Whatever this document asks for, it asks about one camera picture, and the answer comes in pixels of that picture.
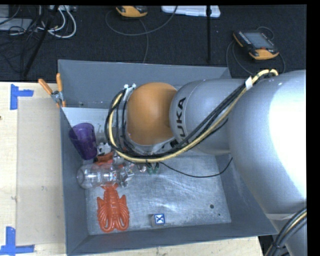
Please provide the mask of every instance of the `electrical cable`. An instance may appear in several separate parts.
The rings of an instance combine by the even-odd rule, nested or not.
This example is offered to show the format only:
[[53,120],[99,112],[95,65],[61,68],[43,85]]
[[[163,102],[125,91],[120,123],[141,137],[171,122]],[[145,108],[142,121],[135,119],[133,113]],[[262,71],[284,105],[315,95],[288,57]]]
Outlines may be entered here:
[[237,59],[236,54],[235,54],[235,45],[236,45],[236,43],[235,43],[235,41],[233,41],[232,54],[233,54],[233,57],[234,57],[236,63],[238,63],[238,65],[239,65],[244,71],[246,71],[248,74],[250,74],[250,75],[252,76],[253,73],[250,72],[249,70],[247,70],[247,69],[240,63],[240,61]]
[[0,51],[0,54],[4,57],[4,58],[0,59],[0,61],[6,61],[6,62],[9,64],[10,68],[11,68],[14,72],[20,73],[20,71],[19,71],[19,70],[16,70],[16,68],[15,68],[15,67],[12,65],[12,63],[9,61],[9,58],[7,58],[6,55],[5,55],[2,51]]
[[[53,28],[50,28],[48,29],[48,33],[56,38],[59,38],[59,39],[68,39],[68,38],[71,38],[75,35],[75,33],[77,32],[77,23],[76,23],[76,20],[75,18],[73,17],[73,15],[70,13],[69,10],[67,10],[66,6],[64,6],[64,9],[66,11],[66,13],[68,14],[68,16],[71,18],[72,20],[72,23],[73,23],[73,30],[70,34],[68,35],[59,35],[59,34],[56,34],[57,31],[60,31],[62,30],[65,26],[66,26],[66,17],[63,13],[63,11],[61,10],[60,7],[58,7],[58,11],[59,13],[61,14],[62,16],[62,19],[63,19],[63,22],[62,22],[62,25],[60,27],[53,27]],[[44,30],[45,29],[45,23],[43,21],[41,21],[41,24],[43,27],[37,27],[39,30]]]
[[207,176],[195,176],[195,175],[191,175],[191,174],[188,174],[188,173],[185,173],[185,172],[182,172],[180,170],[177,170],[177,169],[174,169],[172,167],[170,167],[169,165],[165,164],[164,162],[159,162],[160,164],[163,164],[164,166],[166,166],[167,168],[179,173],[179,174],[183,174],[185,176],[188,176],[188,177],[192,177],[192,178],[211,178],[211,177],[216,177],[216,176],[219,176],[221,174],[223,174],[229,167],[229,165],[231,164],[231,161],[233,160],[233,158],[231,157],[231,159],[229,160],[229,162],[227,163],[226,167],[220,171],[219,173],[216,173],[216,174],[212,174],[212,175],[207,175]]
[[[22,18],[22,19],[21,19],[21,26],[12,26],[12,27],[10,27],[9,30],[8,30],[8,31],[9,31],[8,36],[11,36],[11,37],[12,37],[12,36],[21,36],[21,35],[24,35],[25,33],[32,32],[33,30],[37,29],[37,28],[32,29],[32,27],[36,25],[36,23],[38,22],[38,20],[39,20],[42,16],[43,16],[42,7],[41,7],[41,5],[39,5],[39,14],[37,14],[37,11],[36,11],[35,17],[34,17],[34,19],[32,20],[32,22],[29,24],[29,26],[28,26],[26,29],[24,29],[24,28],[22,27],[22,25],[23,25],[23,18]],[[20,32],[17,32],[17,33],[13,33],[13,32],[11,32],[11,30],[12,30],[13,28],[19,28],[19,29],[21,29],[21,31],[20,31]]]
[[118,34],[120,34],[120,35],[129,36],[129,37],[130,37],[130,36],[131,36],[131,37],[142,36],[142,35],[146,35],[146,34],[149,34],[149,33],[153,33],[153,32],[155,32],[155,31],[158,31],[158,30],[162,29],[162,28],[163,28],[165,25],[167,25],[167,24],[171,21],[171,19],[174,17],[174,15],[176,14],[177,8],[178,8],[178,5],[175,7],[175,9],[174,9],[172,15],[170,16],[170,18],[169,18],[164,24],[162,24],[161,26],[159,26],[159,27],[157,27],[157,28],[155,28],[155,29],[152,29],[152,30],[149,30],[149,31],[145,31],[145,32],[142,32],[142,33],[123,33],[123,32],[121,32],[121,31],[115,30],[112,26],[110,26],[110,24],[109,24],[108,21],[107,21],[107,18],[108,18],[108,16],[109,16],[109,14],[110,14],[111,12],[113,12],[113,10],[110,10],[110,11],[107,12],[107,14],[105,15],[104,20],[105,20],[106,25],[109,27],[109,29],[111,29],[112,31],[114,31],[114,32],[116,32],[116,33],[118,33]]
[[[139,19],[139,21],[141,22],[141,24],[144,28],[144,31],[147,32],[147,28],[146,28],[145,24],[143,23],[143,21],[141,19]],[[145,36],[146,36],[146,47],[145,47],[145,53],[144,53],[144,58],[143,58],[142,64],[144,64],[146,62],[148,49],[149,49],[149,35],[148,35],[148,33],[146,33]]]
[[142,24],[142,26],[143,26],[143,28],[144,28],[144,32],[142,32],[142,33],[123,33],[123,32],[120,32],[120,31],[118,31],[118,30],[115,30],[113,27],[111,27],[110,24],[109,24],[108,21],[107,21],[107,17],[108,17],[108,15],[109,15],[113,10],[110,10],[110,11],[105,15],[105,23],[106,23],[106,25],[107,25],[112,31],[114,31],[114,32],[116,32],[116,33],[118,33],[118,34],[120,34],[120,35],[123,35],[123,36],[133,36],[133,37],[135,37],[135,36],[146,35],[146,48],[145,48],[144,58],[143,58],[143,61],[142,61],[142,63],[144,64],[144,63],[146,62],[147,54],[148,54],[148,49],[149,49],[149,36],[148,36],[148,34],[149,34],[149,33],[152,33],[152,32],[155,32],[155,31],[163,28],[165,25],[167,25],[167,24],[169,23],[169,21],[170,21],[170,20],[173,18],[173,16],[175,15],[175,13],[176,13],[176,11],[177,11],[177,8],[178,8],[178,6],[175,7],[172,15],[170,16],[170,18],[169,18],[164,24],[162,24],[161,26],[159,26],[159,27],[157,27],[157,28],[155,28],[155,29],[153,29],[153,30],[150,30],[150,31],[147,31],[147,28],[146,28],[145,24],[143,23],[143,21],[142,21],[141,19],[139,19],[139,21],[141,22],[141,24]]
[[[65,15],[64,15],[64,13],[61,11],[60,8],[58,8],[58,11],[59,11],[59,13],[61,14],[62,19],[63,19],[62,25],[61,25],[60,27],[57,27],[57,28],[55,28],[55,27],[50,28],[48,31],[56,32],[56,31],[62,30],[62,29],[65,27],[65,25],[66,25],[66,17],[65,17]],[[44,30],[44,29],[45,29],[45,23],[44,23],[43,20],[41,21],[41,24],[42,24],[43,27],[40,27],[40,26],[39,26],[38,29],[39,29],[39,30]]]
[[4,21],[1,21],[1,22],[0,22],[0,25],[5,24],[5,23],[11,21],[15,16],[17,16],[18,12],[20,11],[20,7],[21,7],[21,4],[19,4],[18,9],[16,10],[16,12],[15,12],[11,17],[7,18],[7,19],[4,20]]
[[77,32],[77,23],[75,18],[73,17],[73,15],[70,13],[70,11],[68,11],[67,9],[65,9],[66,13],[69,15],[69,17],[72,20],[73,23],[73,31],[71,32],[71,34],[68,35],[58,35],[53,33],[52,31],[48,30],[48,33],[51,34],[52,36],[56,37],[56,38],[60,38],[60,39],[67,39],[67,38],[71,38],[75,35],[75,33]]
[[201,129],[202,126],[204,126],[208,121],[214,120],[232,101],[235,99],[236,96],[238,96],[242,89],[245,88],[245,85],[239,86],[237,89],[235,89],[230,95],[228,95],[192,132],[188,134],[187,137],[185,137],[181,142],[177,143],[174,145],[170,150],[168,150],[165,153],[158,153],[154,154],[153,157],[162,157],[165,156],[168,153],[174,153],[181,149],[181,147],[185,144],[188,143],[189,139],[191,139],[199,130]]
[[[31,46],[30,48],[26,49],[25,51],[30,51],[31,49],[33,49],[35,47],[35,45]],[[15,57],[18,57],[20,56],[22,53],[18,53],[18,54],[15,54],[15,55],[11,55],[9,57],[5,56],[3,53],[1,53],[4,58],[1,58],[0,61],[7,61],[9,59],[12,59],[12,58],[15,58]]]
[[22,51],[21,51],[21,55],[20,55],[20,75],[22,75],[22,73],[25,71],[25,60],[24,60],[24,57],[25,57],[25,54],[26,54],[26,48],[27,48],[27,42],[29,41],[29,39],[33,36],[33,33],[35,32],[36,30],[34,29],[27,37],[27,39],[25,40],[24,44],[23,44],[23,48],[22,48]]
[[307,207],[298,211],[281,229],[265,256],[278,256],[285,243],[307,223]]
[[[262,76],[264,76],[266,74],[273,74],[273,75],[277,76],[278,72],[275,69],[262,70],[252,78],[252,84],[255,84]],[[228,114],[231,112],[231,110],[233,109],[235,104],[238,102],[238,100],[241,98],[241,96],[246,91],[247,91],[247,88],[244,87],[242,89],[242,91],[239,93],[239,95],[232,101],[232,103],[230,103],[229,107],[225,110],[225,112],[217,119],[217,121],[213,125],[211,125],[206,131],[204,131],[202,134],[200,134],[197,138],[195,138],[192,142],[188,143],[187,145],[180,148],[176,152],[173,152],[173,153],[165,155],[165,156],[156,157],[156,158],[154,158],[152,155],[143,156],[143,157],[129,156],[126,153],[118,150],[119,148],[117,148],[117,144],[116,144],[114,137],[113,137],[112,120],[113,120],[115,107],[117,106],[117,104],[120,103],[121,98],[124,96],[124,91],[122,91],[122,92],[118,93],[117,96],[115,97],[113,104],[112,104],[112,107],[111,107],[111,110],[108,113],[108,117],[105,122],[105,128],[107,128],[107,129],[105,129],[106,137],[107,137],[108,141],[110,142],[110,145],[113,148],[115,148],[115,151],[118,153],[118,155],[126,160],[129,160],[131,162],[136,162],[136,163],[156,163],[156,162],[165,161],[167,159],[174,158],[174,157],[188,151],[189,149],[191,149],[192,147],[194,147],[195,145],[200,143],[202,140],[204,140],[209,134],[211,134],[212,131],[214,131],[216,129],[216,127],[218,127],[219,124],[228,116]]]

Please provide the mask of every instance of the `black cable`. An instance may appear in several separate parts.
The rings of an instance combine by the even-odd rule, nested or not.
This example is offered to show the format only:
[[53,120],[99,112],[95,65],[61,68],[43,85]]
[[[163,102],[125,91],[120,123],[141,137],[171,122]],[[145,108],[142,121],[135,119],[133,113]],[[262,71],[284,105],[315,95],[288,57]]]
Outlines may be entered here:
[[[217,128],[214,129],[212,132],[210,132],[210,133],[208,134],[208,136],[207,136],[206,138],[204,138],[204,139],[209,138],[209,136],[211,136],[211,135],[213,135],[214,133],[216,133],[217,131],[219,131],[219,130],[227,123],[227,121],[228,121],[228,118],[227,118],[219,127],[217,127]],[[196,144],[196,145],[192,146],[191,148],[189,148],[189,150],[191,150],[191,149],[193,149],[194,147],[198,146],[202,141],[200,141],[198,144]]]
[[[30,41],[31,38],[34,38],[36,40],[39,40],[36,36],[34,36],[34,33],[36,31],[36,23],[37,21],[42,17],[42,14],[43,12],[38,15],[38,11],[36,10],[36,15],[35,17],[32,19],[32,22],[30,23],[30,25],[28,26],[27,29],[24,29],[23,27],[20,27],[20,26],[12,26],[9,30],[8,30],[8,33],[2,33],[2,35],[6,35],[8,36],[8,38],[12,38],[12,36],[14,36],[14,38],[12,40],[10,40],[9,42],[6,42],[6,43],[3,43],[2,45],[0,46],[4,46],[4,45],[7,45],[5,48],[3,48],[1,51],[0,51],[0,54],[4,57],[2,59],[0,59],[0,61],[6,61],[8,63],[8,65],[11,67],[11,69],[18,73],[18,74],[21,74],[23,71],[24,71],[24,57],[25,57],[25,54],[30,51],[31,49],[33,49],[35,47],[35,45],[32,45],[31,47],[28,47],[28,42]],[[14,29],[14,28],[20,28],[23,30],[23,32],[17,32],[17,33],[11,33],[11,30]],[[17,41],[20,41],[22,42],[22,40],[25,40],[23,46],[22,46],[22,50],[18,51],[16,50],[16,52],[19,52],[18,54],[14,54],[14,55],[11,55],[11,56],[6,56],[4,54],[4,51],[8,48],[11,48],[13,50],[14,48],[14,43],[17,42]],[[20,67],[19,67],[19,70],[16,69],[13,64],[9,61],[9,59],[13,59],[13,58],[16,58],[16,57],[20,57]]]
[[182,172],[180,170],[177,170],[177,169],[174,169],[172,167],[170,167],[169,165],[165,164],[164,162],[159,162],[160,164],[163,164],[164,166],[166,166],[167,168],[179,173],[179,174],[183,174],[183,175],[186,175],[188,177],[192,177],[192,178],[211,178],[211,177],[216,177],[216,176],[219,176],[221,174],[223,174],[229,167],[229,165],[231,164],[231,161],[233,160],[233,158],[231,157],[230,161],[228,162],[228,164],[226,165],[226,167],[219,173],[216,173],[216,174],[213,174],[213,175],[208,175],[208,176],[194,176],[194,175],[191,175],[191,174],[187,174],[185,172]]
[[[28,10],[28,12],[30,13],[30,15],[33,16],[32,13],[31,13],[31,11],[30,11],[30,9],[29,9],[29,7],[27,7],[27,10]],[[10,37],[12,37],[12,36],[21,36],[21,35],[23,35],[23,34],[25,34],[25,33],[28,33],[28,32],[30,32],[30,31],[32,31],[32,27],[36,25],[36,23],[38,22],[38,20],[39,20],[42,16],[43,16],[43,12],[41,12],[41,14],[38,14],[38,10],[37,10],[37,8],[35,8],[35,16],[34,16],[34,18],[32,19],[32,21],[30,22],[29,26],[28,26],[26,29],[24,29],[23,26],[22,26],[22,25],[23,25],[24,18],[21,18],[21,26],[11,26],[11,27],[9,28],[9,30],[8,30],[8,33],[5,33],[5,34],[8,35],[8,36],[10,36]],[[11,30],[12,30],[13,28],[19,28],[21,31],[16,32],[16,33],[11,33]]]
[[126,136],[126,123],[125,123],[125,111],[127,107],[128,101],[126,100],[123,105],[122,109],[122,120],[121,120],[121,125],[122,125],[122,139],[123,139],[123,144],[127,148],[127,152],[130,152],[131,154],[134,154],[135,152],[132,150],[133,145],[131,142],[127,140]]
[[120,145],[120,148],[122,149],[122,145],[121,145],[121,141],[120,141],[120,134],[119,134],[119,106],[120,104],[118,104],[115,108],[116,112],[116,117],[115,117],[115,127],[116,127],[116,137],[115,137],[115,144],[116,145]]
[[145,53],[144,53],[144,58],[143,58],[143,61],[142,61],[142,64],[144,64],[146,62],[146,59],[147,59],[147,54],[148,54],[148,49],[149,49],[149,35],[148,35],[148,31],[147,31],[147,28],[145,26],[145,24],[143,23],[143,21],[141,19],[139,19],[139,21],[141,22],[143,28],[144,28],[144,31],[146,32],[145,36],[146,36],[146,47],[145,47]]
[[237,59],[237,56],[235,54],[235,41],[233,41],[233,45],[232,45],[232,54],[233,54],[233,58],[235,59],[236,63],[238,63],[238,65],[244,70],[246,71],[248,74],[250,74],[251,76],[254,75],[254,73],[250,72],[249,70],[247,70],[241,63],[240,61]]
[[64,29],[63,34],[60,34],[60,35],[59,35],[59,34],[57,33],[57,31],[56,31],[55,29],[53,29],[53,30],[54,30],[53,33],[54,33],[54,35],[55,35],[55,36],[53,36],[54,38],[56,38],[56,39],[58,39],[58,40],[65,39],[64,36],[67,34],[68,29],[69,29],[69,18],[70,18],[70,17],[68,17],[68,18],[65,17],[65,25],[64,25],[65,29]]
[[4,21],[1,21],[1,22],[0,22],[0,25],[5,24],[5,23],[11,21],[15,16],[17,16],[18,12],[20,11],[20,7],[21,7],[21,4],[19,4],[18,9],[16,10],[16,12],[15,12],[11,17],[7,18],[7,19],[4,20]]
[[[146,158],[148,157],[150,158],[157,158],[157,157],[162,157],[165,155],[168,155],[169,153],[174,153],[177,152],[178,150],[181,149],[181,146],[184,145],[186,142],[187,144],[189,144],[188,140],[194,136],[202,126],[204,126],[208,121],[214,121],[217,116],[219,116],[219,114],[241,93],[241,91],[244,89],[245,85],[242,84],[240,85],[238,88],[236,88],[231,94],[229,94],[186,138],[184,138],[181,142],[179,142],[178,144],[176,144],[173,148],[171,148],[170,150],[164,152],[164,153],[158,153],[158,154],[153,154],[153,155],[137,155],[136,152],[134,152],[133,157],[137,157],[137,158]],[[123,151],[122,149],[120,149],[118,146],[114,147],[114,149],[118,150],[119,152],[122,153],[128,153],[128,151]]]
[[[114,146],[113,146],[113,144],[109,141],[109,137],[110,137],[110,136],[109,136],[109,131],[108,131],[108,121],[109,121],[109,118],[110,118],[111,113],[116,109],[117,105],[120,104],[122,98],[124,97],[124,95],[123,95],[124,92],[125,92],[125,89],[119,91],[119,92],[115,95],[115,97],[112,99],[112,101],[111,101],[111,103],[110,103],[110,106],[109,106],[109,109],[108,109],[108,115],[107,115],[107,117],[106,117],[106,119],[105,119],[105,122],[104,122],[104,134],[105,134],[106,139],[108,140],[108,144],[109,144],[111,147],[114,147]],[[119,99],[118,104],[116,104],[115,106],[113,106],[116,98],[117,98],[120,94],[122,94],[122,96],[121,96],[121,98]]]
[[284,243],[293,235],[293,232],[298,231],[300,228],[304,226],[304,224],[302,225],[301,223],[307,221],[307,217],[301,219],[298,223],[296,223],[296,221],[299,220],[304,214],[306,214],[306,212],[307,207],[301,209],[283,226],[280,233],[277,235],[274,243],[269,247],[268,251],[266,252],[266,256],[274,256],[275,253],[278,252],[284,246]]
[[165,25],[167,25],[169,23],[169,21],[171,21],[171,19],[173,18],[173,16],[176,14],[176,11],[177,11],[177,8],[178,8],[178,5],[175,7],[172,15],[170,16],[170,18],[164,23],[162,24],[161,26],[155,28],[155,29],[152,29],[152,30],[149,30],[149,31],[146,31],[146,32],[142,32],[142,33],[123,33],[121,31],[118,31],[118,30],[115,30],[113,27],[111,27],[107,21],[107,17],[109,16],[109,14],[111,12],[113,12],[113,10],[110,10],[109,12],[107,12],[107,14],[105,15],[105,23],[106,25],[109,27],[109,29],[111,29],[112,31],[120,34],[120,35],[123,35],[123,36],[131,36],[131,37],[135,37],[135,36],[142,36],[142,35],[146,35],[146,34],[149,34],[149,33],[152,33],[152,32],[155,32],[155,31],[158,31],[159,29],[162,29]]
[[45,24],[45,27],[44,27],[43,34],[41,35],[41,37],[40,37],[40,39],[39,39],[39,42],[36,44],[36,49],[35,49],[35,51],[32,53],[29,61],[28,61],[27,64],[26,64],[26,67],[25,67],[25,69],[24,69],[24,71],[23,71],[23,73],[22,73],[22,77],[23,77],[23,78],[26,78],[26,77],[27,77],[27,75],[28,75],[28,73],[29,73],[29,70],[30,70],[32,64],[34,63],[34,60],[35,60],[35,58],[36,58],[36,56],[37,56],[37,54],[38,54],[38,51],[39,51],[39,49],[40,49],[40,47],[41,47],[41,45],[42,45],[42,43],[43,43],[43,41],[44,41],[44,39],[45,39],[45,37],[46,37],[46,35],[47,35],[48,29],[50,28],[51,22],[53,21],[55,15],[56,15],[56,13],[57,13],[57,11],[58,11],[58,6],[55,5],[55,6],[54,6],[53,14],[50,14],[50,15],[49,15],[49,18],[48,18],[48,20],[47,20],[47,22],[46,22],[46,24]]

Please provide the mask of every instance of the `black floor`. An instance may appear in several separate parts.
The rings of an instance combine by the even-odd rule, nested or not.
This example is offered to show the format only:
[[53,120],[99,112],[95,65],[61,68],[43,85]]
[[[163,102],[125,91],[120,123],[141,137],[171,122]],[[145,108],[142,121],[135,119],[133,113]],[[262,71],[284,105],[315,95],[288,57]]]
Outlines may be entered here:
[[[11,5],[11,13],[17,7]],[[38,5],[22,5],[20,9],[18,15],[24,18],[35,18],[39,11]],[[228,66],[234,78],[245,78],[249,73],[265,68],[276,68],[280,73],[306,68],[307,5],[219,5],[219,10],[220,17],[210,21],[211,62],[208,62],[206,17],[175,14],[161,29],[147,35],[126,36],[110,29],[106,21],[119,32],[139,34],[145,31],[144,26],[148,31],[159,28],[172,14],[164,13],[160,6],[148,6],[148,14],[141,20],[123,20],[114,6],[80,5],[76,12],[72,12],[76,22],[75,35],[60,39],[47,34],[29,67],[43,30],[30,30],[20,36],[8,35],[8,31],[0,32],[0,81],[36,82],[43,78],[54,82],[58,59]],[[49,13],[45,11],[36,25],[41,26],[40,21],[45,22],[48,17]],[[60,35],[73,31],[71,19],[66,21],[68,30]],[[61,24],[61,15],[57,13],[52,27]],[[265,27],[260,31],[273,38],[280,56],[253,61],[238,45],[234,49],[229,47],[226,56],[233,41],[233,31],[256,30],[259,27]]]

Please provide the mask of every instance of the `gray bin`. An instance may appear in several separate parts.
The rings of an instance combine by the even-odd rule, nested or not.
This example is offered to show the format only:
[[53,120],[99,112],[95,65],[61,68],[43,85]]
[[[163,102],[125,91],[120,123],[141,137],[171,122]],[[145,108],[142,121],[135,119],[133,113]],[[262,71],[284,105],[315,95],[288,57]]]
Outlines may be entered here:
[[[112,98],[125,84],[142,85],[149,82],[164,82],[179,87],[202,79],[231,79],[226,67],[76,60],[59,60],[58,72],[61,74],[67,107],[91,109],[107,109]],[[162,228],[150,226],[150,228],[141,227],[140,230],[139,227],[135,227],[123,232],[95,233],[92,227],[93,214],[90,209],[91,204],[94,205],[96,202],[88,200],[88,191],[82,189],[77,183],[76,172],[84,162],[69,140],[68,132],[71,125],[62,108],[60,109],[60,125],[65,237],[68,255],[108,253],[277,233],[244,184],[233,162],[226,172],[213,178],[215,181],[211,178],[212,186],[220,186],[219,189],[214,189],[208,194],[207,192],[212,189],[210,182],[202,183],[204,199],[209,198],[208,202],[211,202],[212,198],[213,204],[217,203],[218,207],[214,207],[212,212],[217,220],[222,221],[208,221],[208,224],[199,222],[200,224],[193,225],[186,223]],[[230,157],[228,154],[208,155],[208,161],[213,161],[213,169],[222,170],[228,164]],[[200,168],[210,168],[206,162],[199,163]],[[139,177],[141,175],[134,176],[132,182],[134,183],[134,179]],[[149,183],[152,182],[152,178],[147,177],[147,179]],[[198,180],[190,179],[191,187],[201,186]],[[184,188],[176,186],[173,189],[183,190]],[[202,211],[201,208],[197,208],[196,210],[204,212],[208,209]],[[190,214],[197,215],[191,208]]]

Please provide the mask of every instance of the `orange plastic toy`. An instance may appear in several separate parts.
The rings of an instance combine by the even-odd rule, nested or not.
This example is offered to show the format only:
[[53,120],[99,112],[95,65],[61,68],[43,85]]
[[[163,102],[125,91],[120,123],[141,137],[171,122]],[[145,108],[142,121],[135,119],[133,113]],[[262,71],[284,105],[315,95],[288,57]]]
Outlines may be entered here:
[[118,184],[101,186],[105,191],[103,200],[97,197],[97,218],[101,230],[109,233],[114,229],[125,231],[129,227],[129,210],[126,196],[119,198]]

